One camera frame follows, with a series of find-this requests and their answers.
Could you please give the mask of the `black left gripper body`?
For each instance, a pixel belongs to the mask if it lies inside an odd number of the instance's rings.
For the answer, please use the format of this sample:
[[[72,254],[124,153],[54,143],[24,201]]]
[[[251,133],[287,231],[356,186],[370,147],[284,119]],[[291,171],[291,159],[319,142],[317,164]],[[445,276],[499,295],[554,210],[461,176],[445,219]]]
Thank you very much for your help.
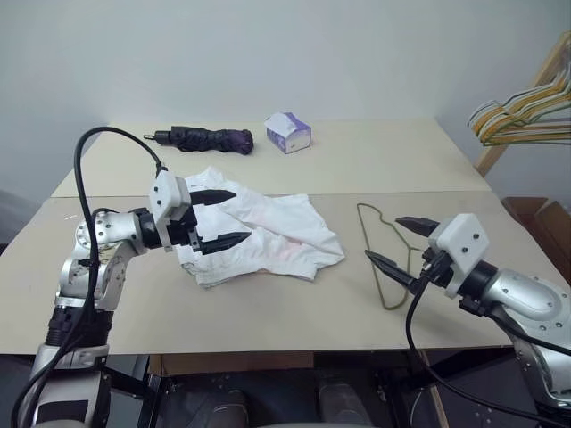
[[[189,246],[194,252],[201,252],[203,241],[197,232],[197,224],[193,207],[187,207],[180,220],[172,219],[167,225],[170,242],[173,245]]]

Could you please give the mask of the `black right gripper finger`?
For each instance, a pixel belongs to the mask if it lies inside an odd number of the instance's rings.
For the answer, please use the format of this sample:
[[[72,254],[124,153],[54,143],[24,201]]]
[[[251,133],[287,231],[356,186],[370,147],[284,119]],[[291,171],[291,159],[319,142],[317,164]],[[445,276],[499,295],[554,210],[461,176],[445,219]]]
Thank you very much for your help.
[[[395,222],[405,227],[414,234],[428,237],[434,230],[440,226],[440,223],[429,218],[418,217],[399,217]]]
[[[415,278],[398,267],[393,260],[370,250],[365,250],[365,255],[385,276],[402,285],[407,291],[420,291],[423,288],[423,283],[419,278]]]

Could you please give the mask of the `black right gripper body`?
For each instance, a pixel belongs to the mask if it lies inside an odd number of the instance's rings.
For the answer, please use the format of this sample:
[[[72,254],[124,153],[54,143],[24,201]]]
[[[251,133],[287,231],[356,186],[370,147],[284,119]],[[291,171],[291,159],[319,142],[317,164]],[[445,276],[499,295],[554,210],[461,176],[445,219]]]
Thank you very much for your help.
[[[451,281],[451,257],[448,252],[427,248],[422,259],[425,263],[419,274],[419,282],[423,285],[447,286]]]

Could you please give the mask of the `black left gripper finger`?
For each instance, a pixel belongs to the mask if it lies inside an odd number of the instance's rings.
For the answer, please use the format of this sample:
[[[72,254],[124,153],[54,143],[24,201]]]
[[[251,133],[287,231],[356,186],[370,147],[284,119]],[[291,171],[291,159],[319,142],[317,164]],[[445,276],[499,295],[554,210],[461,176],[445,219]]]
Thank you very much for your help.
[[[216,205],[236,197],[236,194],[228,190],[206,189],[190,192],[191,204],[195,205]]]
[[[250,232],[233,232],[219,235],[216,239],[210,241],[201,240],[199,243],[200,253],[208,255],[216,252],[229,250],[239,243],[243,242],[251,235]]]

